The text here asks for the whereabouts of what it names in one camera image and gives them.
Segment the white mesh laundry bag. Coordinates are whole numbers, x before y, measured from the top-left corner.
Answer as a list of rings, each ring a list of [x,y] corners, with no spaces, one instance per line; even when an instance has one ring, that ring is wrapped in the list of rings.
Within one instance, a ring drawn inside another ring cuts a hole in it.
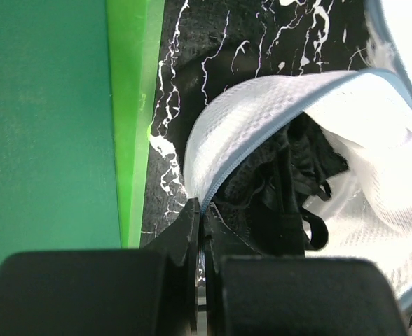
[[[264,76],[213,99],[184,159],[188,196],[206,207],[251,153],[300,113],[309,115],[349,170],[334,179],[322,257],[374,262],[401,308],[412,305],[412,1],[367,1],[368,67]]]

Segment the green binder folder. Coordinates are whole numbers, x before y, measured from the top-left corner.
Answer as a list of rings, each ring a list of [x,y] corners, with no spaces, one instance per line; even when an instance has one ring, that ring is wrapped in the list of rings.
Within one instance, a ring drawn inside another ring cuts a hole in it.
[[[0,1],[0,263],[136,247],[162,1]]]

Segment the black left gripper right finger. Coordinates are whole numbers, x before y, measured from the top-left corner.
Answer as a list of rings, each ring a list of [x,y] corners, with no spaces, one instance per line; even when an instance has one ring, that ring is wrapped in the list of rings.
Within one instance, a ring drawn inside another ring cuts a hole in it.
[[[203,227],[209,335],[407,334],[373,263],[259,255],[213,205]]]

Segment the black marbled table mat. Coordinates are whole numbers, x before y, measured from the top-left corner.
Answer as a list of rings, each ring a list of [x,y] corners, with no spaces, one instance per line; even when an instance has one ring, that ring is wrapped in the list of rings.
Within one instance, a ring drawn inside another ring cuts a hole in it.
[[[362,1],[166,1],[141,245],[186,203],[186,141],[208,102],[259,76],[363,69],[367,39]]]

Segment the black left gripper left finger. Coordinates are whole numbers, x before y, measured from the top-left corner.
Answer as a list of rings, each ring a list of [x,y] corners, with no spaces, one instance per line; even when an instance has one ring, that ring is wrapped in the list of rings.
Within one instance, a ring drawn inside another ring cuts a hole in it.
[[[143,248],[15,253],[0,264],[0,335],[192,335],[200,205]]]

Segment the black lace bra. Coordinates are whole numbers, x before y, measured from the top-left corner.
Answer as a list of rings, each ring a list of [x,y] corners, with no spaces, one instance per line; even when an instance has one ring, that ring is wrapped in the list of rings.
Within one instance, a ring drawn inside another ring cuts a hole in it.
[[[262,254],[302,256],[328,243],[325,222],[304,208],[328,202],[328,180],[348,170],[321,127],[302,113],[250,153],[212,201],[225,224]]]

